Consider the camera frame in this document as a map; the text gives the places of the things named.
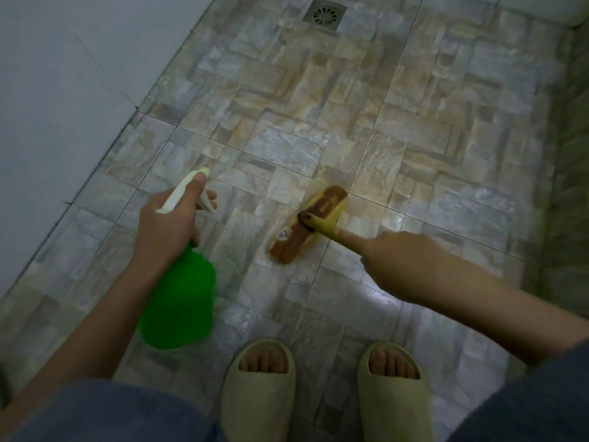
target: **white wall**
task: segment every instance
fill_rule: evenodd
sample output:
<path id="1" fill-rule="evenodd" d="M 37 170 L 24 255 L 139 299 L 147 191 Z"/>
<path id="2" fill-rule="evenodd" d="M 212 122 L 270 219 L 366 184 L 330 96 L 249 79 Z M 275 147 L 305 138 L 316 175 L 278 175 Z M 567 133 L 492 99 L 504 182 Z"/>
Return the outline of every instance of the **white wall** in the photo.
<path id="1" fill-rule="evenodd" d="M 589 0 L 485 0 L 559 25 L 578 26 L 589 16 Z"/>
<path id="2" fill-rule="evenodd" d="M 0 297 L 211 0 L 3 0 Z"/>

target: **pant leg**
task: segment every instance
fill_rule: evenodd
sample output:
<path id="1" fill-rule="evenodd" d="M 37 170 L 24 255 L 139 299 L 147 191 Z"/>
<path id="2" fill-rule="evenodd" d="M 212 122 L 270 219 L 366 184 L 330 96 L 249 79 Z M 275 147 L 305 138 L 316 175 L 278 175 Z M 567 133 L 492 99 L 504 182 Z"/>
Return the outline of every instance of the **pant leg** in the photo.
<path id="1" fill-rule="evenodd" d="M 172 394 L 86 380 L 31 416 L 12 441 L 225 442 L 220 427 Z"/>
<path id="2" fill-rule="evenodd" d="M 589 341 L 499 390 L 449 442 L 589 440 Z"/>

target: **hand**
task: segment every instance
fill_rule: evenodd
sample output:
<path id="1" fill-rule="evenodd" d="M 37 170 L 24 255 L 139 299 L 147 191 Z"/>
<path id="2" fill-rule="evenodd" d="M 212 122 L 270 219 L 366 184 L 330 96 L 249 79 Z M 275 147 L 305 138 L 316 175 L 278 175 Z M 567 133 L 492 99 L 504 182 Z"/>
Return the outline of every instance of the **hand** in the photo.
<path id="1" fill-rule="evenodd" d="M 469 266 L 425 235 L 386 231 L 365 239 L 337 229 L 336 236 L 362 256 L 366 273 L 381 289 L 415 304 L 431 306 Z"/>
<path id="2" fill-rule="evenodd" d="M 207 184 L 203 173 L 198 173 L 186 186 L 186 191 L 176 208 L 168 214 L 158 214 L 173 189 L 152 195 L 147 204 L 141 208 L 139 230 L 135 241 L 135 250 L 129 265 L 140 265 L 142 269 L 167 270 L 191 243 L 195 247 L 200 243 L 200 232 L 194 225 L 197 202 Z M 210 200 L 217 194 L 207 191 Z"/>

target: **metal drain grate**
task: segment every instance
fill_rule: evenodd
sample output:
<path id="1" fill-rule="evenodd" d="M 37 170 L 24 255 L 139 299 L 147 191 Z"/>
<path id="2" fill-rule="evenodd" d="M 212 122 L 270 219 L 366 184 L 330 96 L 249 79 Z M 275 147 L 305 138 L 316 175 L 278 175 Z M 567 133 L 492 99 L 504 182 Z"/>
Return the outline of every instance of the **metal drain grate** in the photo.
<path id="1" fill-rule="evenodd" d="M 326 0 L 313 0 L 303 21 L 335 31 L 339 22 L 342 21 L 344 12 L 346 12 L 346 6 Z"/>

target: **slide sandal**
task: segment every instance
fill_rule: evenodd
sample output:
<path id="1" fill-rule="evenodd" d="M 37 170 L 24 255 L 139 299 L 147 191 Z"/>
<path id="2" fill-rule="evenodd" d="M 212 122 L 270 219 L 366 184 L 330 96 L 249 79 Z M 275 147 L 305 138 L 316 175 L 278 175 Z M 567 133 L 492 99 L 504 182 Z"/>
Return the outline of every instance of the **slide sandal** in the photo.
<path id="1" fill-rule="evenodd" d="M 420 378 L 408 379 L 374 375 L 368 367 L 375 348 L 392 348 L 417 366 Z M 431 392 L 413 357 L 389 342 L 376 342 L 360 359 L 358 397 L 364 428 L 364 442 L 432 442 Z"/>
<path id="2" fill-rule="evenodd" d="M 286 354 L 285 374 L 239 370 L 251 349 L 280 345 Z M 286 441 L 295 401 L 296 370 L 291 351 L 279 341 L 262 339 L 248 345 L 235 357 L 223 385 L 221 428 L 229 442 Z"/>

